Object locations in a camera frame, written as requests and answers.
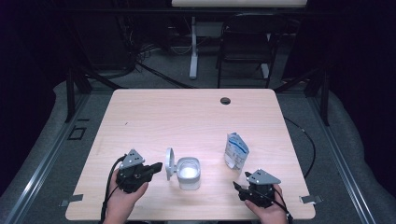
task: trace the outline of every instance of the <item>chair backrest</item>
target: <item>chair backrest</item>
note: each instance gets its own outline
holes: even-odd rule
[[[239,13],[223,23],[221,33],[283,34],[287,19],[277,14]]]

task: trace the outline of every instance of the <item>chair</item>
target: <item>chair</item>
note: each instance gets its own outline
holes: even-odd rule
[[[274,14],[241,13],[227,19],[221,28],[216,64],[219,69],[218,88],[220,88],[222,63],[256,63],[257,69],[262,63],[269,64],[269,74],[265,83],[265,88],[268,88],[277,42],[286,28],[286,18]]]

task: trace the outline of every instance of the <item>tape piece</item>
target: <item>tape piece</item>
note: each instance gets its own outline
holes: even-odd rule
[[[304,197],[300,196],[300,202],[317,204],[317,203],[323,202],[323,199],[320,195],[317,195],[317,196],[308,195],[308,196],[304,196]]]
[[[72,202],[79,202],[82,201],[83,198],[83,194],[78,194],[78,195],[73,195],[71,196],[68,200],[64,199],[59,203],[60,207],[66,207],[67,205],[69,205]]]

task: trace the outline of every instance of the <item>light wood surface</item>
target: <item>light wood surface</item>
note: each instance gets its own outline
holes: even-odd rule
[[[229,105],[220,103],[231,99]],[[224,162],[227,133],[239,133],[250,153],[240,175]],[[248,185],[244,172],[259,168],[276,176],[286,204],[297,219],[314,217],[309,194],[276,95],[271,90],[118,90],[115,91],[92,145],[66,217],[99,220],[106,179],[117,158],[134,148],[145,164],[165,161],[168,147],[176,161],[195,157],[201,163],[201,187],[182,190],[177,176],[154,175],[130,219],[257,219],[237,196],[233,181]]]
[[[305,7],[306,0],[172,0],[173,7]]]

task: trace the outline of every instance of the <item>hand-held gripper device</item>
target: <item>hand-held gripper device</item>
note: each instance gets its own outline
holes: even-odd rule
[[[241,201],[249,200],[259,207],[269,207],[275,200],[275,191],[273,184],[280,184],[280,180],[276,177],[259,169],[253,174],[245,172],[249,186],[243,189],[240,185],[233,182],[233,186],[238,190],[239,199]]]
[[[132,149],[122,161],[116,183],[124,192],[137,191],[145,182],[150,182],[152,176],[163,168],[162,162],[152,165],[143,165],[145,160],[136,150]]]

